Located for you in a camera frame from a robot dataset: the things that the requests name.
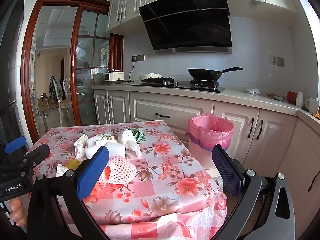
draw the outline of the frying pan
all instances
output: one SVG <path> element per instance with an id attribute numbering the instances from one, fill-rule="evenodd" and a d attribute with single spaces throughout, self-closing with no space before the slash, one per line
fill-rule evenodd
<path id="1" fill-rule="evenodd" d="M 198 68 L 188 68 L 188 72 L 190 76 L 197 80 L 208 80 L 208 81 L 215 81 L 218 80 L 223 73 L 236 71 L 236 70 L 243 70 L 241 67 L 232 67 L 227 68 L 222 71 L 217 70 L 209 70 L 209 69 L 198 69 Z"/>

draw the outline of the human hand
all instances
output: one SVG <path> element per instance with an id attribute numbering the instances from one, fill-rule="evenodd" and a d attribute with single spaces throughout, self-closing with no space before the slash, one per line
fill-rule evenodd
<path id="1" fill-rule="evenodd" d="M 16 222 L 18 227 L 23 227 L 27 225 L 27 216 L 23 211 L 23 204 L 19 197 L 13 198 L 9 201 L 9 205 L 12 209 L 10 213 L 10 218 L 12 221 Z"/>

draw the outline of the black range hood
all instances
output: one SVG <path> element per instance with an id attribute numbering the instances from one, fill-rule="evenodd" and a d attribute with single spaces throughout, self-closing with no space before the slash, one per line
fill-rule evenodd
<path id="1" fill-rule="evenodd" d="M 227 0 L 158 0 L 139 10 L 156 54 L 232 53 Z"/>

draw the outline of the screw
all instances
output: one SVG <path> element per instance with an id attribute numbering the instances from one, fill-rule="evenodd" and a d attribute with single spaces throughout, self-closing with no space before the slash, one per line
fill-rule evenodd
<path id="1" fill-rule="evenodd" d="M 71 177 L 72 175 L 73 175 L 73 170 L 68 170 L 68 171 L 66 171 L 66 176 L 67 177 Z"/>
<path id="2" fill-rule="evenodd" d="M 41 180 L 42 178 L 43 178 L 43 174 L 42 173 L 37 175 L 37 180 Z"/>
<path id="3" fill-rule="evenodd" d="M 254 176 L 254 175 L 256 175 L 256 172 L 254 170 L 247 170 L 247 174 L 249 176 Z"/>
<path id="4" fill-rule="evenodd" d="M 278 176 L 279 179 L 284 179 L 284 175 L 282 173 L 278 173 L 277 176 Z"/>

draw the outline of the plastic tablecloth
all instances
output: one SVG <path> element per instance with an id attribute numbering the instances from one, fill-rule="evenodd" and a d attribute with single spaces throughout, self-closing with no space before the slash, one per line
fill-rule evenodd
<path id="1" fill-rule="evenodd" d="M 164 121 L 52 128 L 32 147 L 47 144 L 50 156 L 34 171 L 56 175 L 58 163 L 75 158 L 73 142 L 83 133 L 90 137 L 114 135 L 126 127 L 143 130 L 142 157 L 126 150 L 137 167 L 128 184 L 102 185 L 83 201 L 111 239 L 210 239 L 227 215 L 226 196 Z M 62 197 L 60 206 L 70 229 L 79 234 Z"/>

